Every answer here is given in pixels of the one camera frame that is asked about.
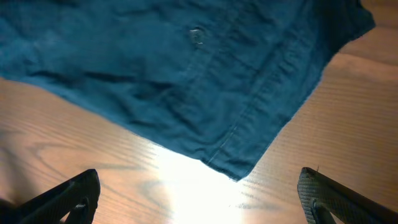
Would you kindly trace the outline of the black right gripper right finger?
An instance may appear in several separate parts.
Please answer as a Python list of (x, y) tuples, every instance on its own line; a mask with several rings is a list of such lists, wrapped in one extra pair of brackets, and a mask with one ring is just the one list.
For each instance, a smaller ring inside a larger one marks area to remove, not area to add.
[(304, 167), (297, 192), (308, 223), (388, 224), (397, 223), (394, 212), (327, 176)]

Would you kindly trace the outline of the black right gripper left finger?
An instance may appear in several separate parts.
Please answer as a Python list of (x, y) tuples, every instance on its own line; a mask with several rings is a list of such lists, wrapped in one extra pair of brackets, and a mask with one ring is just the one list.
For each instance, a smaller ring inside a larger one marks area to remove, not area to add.
[(20, 206), (1, 201), (4, 224), (91, 224), (101, 192), (98, 173), (88, 169)]

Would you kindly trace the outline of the dark blue denim shorts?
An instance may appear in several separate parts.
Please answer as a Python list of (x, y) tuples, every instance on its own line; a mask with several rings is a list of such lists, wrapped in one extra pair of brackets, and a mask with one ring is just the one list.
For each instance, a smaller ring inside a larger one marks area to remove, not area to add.
[(241, 180), (374, 26), (350, 0), (2, 1), (1, 76)]

